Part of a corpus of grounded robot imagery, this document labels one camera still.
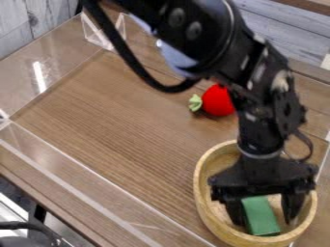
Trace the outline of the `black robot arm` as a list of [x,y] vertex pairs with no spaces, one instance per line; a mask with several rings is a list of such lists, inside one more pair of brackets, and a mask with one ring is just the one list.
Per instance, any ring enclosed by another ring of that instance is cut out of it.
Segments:
[[237,111],[236,163],[207,179],[209,197],[243,223],[243,199],[276,194],[283,217],[292,220],[315,189],[316,168],[306,158],[280,153],[290,137],[302,138],[307,108],[295,91],[286,57],[247,27],[232,0],[113,0],[160,43],[168,65],[183,76],[161,84],[143,67],[98,3],[82,0],[106,39],[137,77],[175,94],[215,79]]

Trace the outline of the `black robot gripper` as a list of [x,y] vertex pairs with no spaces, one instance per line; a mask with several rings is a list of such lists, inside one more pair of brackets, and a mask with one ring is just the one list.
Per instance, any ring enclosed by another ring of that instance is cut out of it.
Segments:
[[249,159],[240,155],[233,165],[207,178],[209,198],[225,203],[235,225],[244,225],[244,211],[239,199],[272,194],[280,195],[286,224],[296,218],[306,194],[315,188],[318,167],[283,157],[268,160]]

